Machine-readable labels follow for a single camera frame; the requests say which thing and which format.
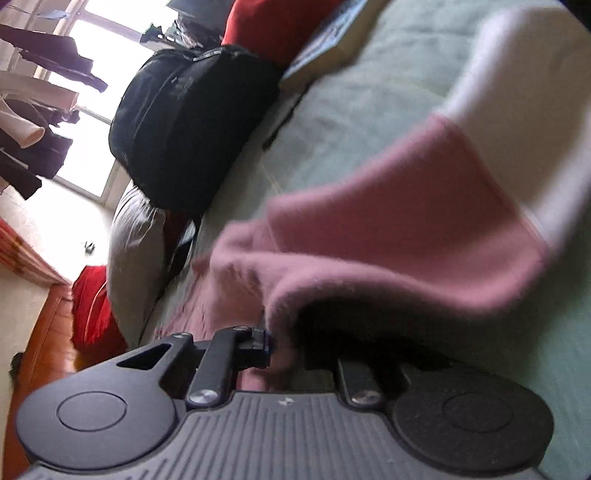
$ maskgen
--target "red pillow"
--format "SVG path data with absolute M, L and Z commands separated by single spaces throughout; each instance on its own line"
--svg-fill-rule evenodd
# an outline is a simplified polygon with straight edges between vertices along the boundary
M 223 38 L 286 68 L 343 0 L 236 0 Z
M 111 313 L 106 267 L 84 267 L 72 286 L 74 347 L 96 363 L 122 355 L 127 344 Z

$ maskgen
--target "wooden furniture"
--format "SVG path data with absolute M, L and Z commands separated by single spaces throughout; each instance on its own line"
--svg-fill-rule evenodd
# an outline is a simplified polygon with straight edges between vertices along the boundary
M 72 336 L 72 297 L 70 287 L 54 286 L 22 358 L 18 385 L 12 394 L 4 440 L 3 480 L 13 480 L 28 468 L 27 457 L 18 441 L 15 418 L 24 398 L 43 385 L 93 365 L 74 349 Z

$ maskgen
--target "black backpack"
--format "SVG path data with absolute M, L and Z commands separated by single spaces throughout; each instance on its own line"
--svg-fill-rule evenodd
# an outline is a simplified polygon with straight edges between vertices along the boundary
M 127 88 L 113 156 L 155 207 L 200 219 L 278 95 L 280 72 L 236 46 L 162 50 Z

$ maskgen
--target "red curtain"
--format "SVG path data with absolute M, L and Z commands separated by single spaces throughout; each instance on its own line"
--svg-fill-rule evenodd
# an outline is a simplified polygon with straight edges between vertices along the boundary
M 1 218 L 0 265 L 42 287 L 70 284 Z

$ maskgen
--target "gray pillow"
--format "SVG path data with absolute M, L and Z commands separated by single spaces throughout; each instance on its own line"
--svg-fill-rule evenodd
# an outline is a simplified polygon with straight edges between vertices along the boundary
M 164 210 L 139 190 L 126 190 L 111 225 L 107 296 L 130 348 L 138 346 L 165 273 Z

